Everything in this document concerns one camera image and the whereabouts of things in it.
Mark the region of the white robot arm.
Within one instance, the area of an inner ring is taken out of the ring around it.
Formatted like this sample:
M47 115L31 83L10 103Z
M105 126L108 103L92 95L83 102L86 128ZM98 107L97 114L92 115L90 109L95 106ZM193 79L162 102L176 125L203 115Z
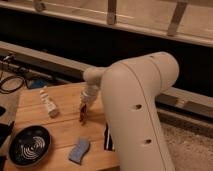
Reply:
M100 97L121 171L175 171L155 98L177 80L179 65L167 52L120 60L84 71L81 108Z

